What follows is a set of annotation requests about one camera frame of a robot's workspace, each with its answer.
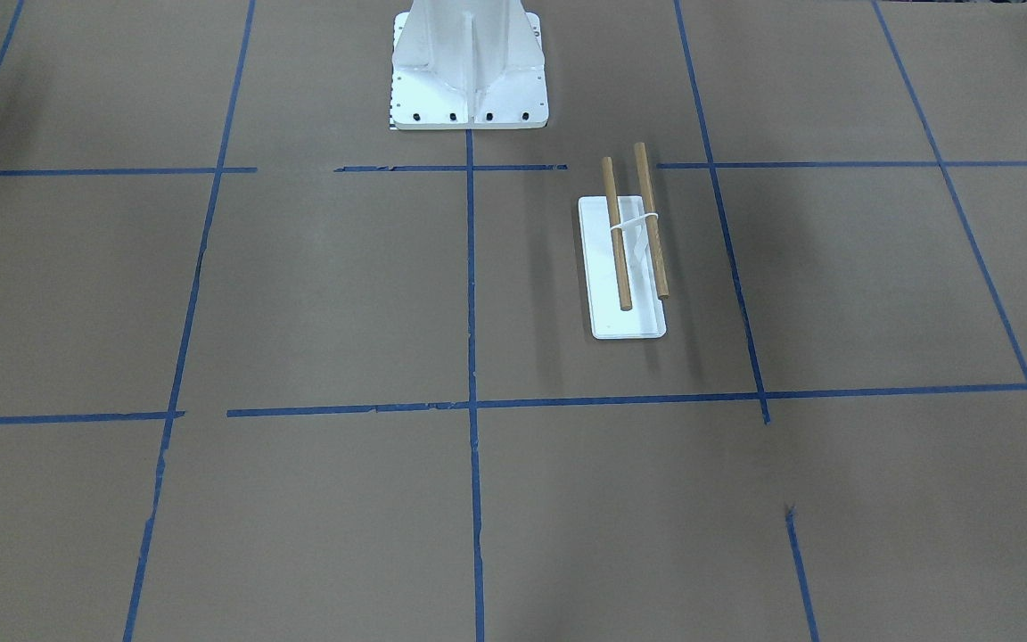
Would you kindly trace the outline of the white pedestal column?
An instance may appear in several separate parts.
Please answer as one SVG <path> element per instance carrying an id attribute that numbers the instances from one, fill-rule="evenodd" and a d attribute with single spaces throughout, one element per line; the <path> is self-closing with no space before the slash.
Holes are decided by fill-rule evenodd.
<path id="1" fill-rule="evenodd" d="M 392 36 L 392 129 L 538 129 L 549 122 L 541 21 L 522 1 L 415 1 L 397 13 Z"/>

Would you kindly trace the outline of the white wooden towel rack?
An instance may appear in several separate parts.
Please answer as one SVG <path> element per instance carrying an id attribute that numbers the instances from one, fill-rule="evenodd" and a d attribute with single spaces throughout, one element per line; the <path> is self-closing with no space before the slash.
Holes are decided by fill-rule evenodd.
<path id="1" fill-rule="evenodd" d="M 653 198 L 652 163 L 644 142 L 633 146 L 637 194 L 617 190 L 612 159 L 603 158 L 604 194 L 576 202 L 592 337 L 599 341 L 660 340 L 671 296 Z"/>

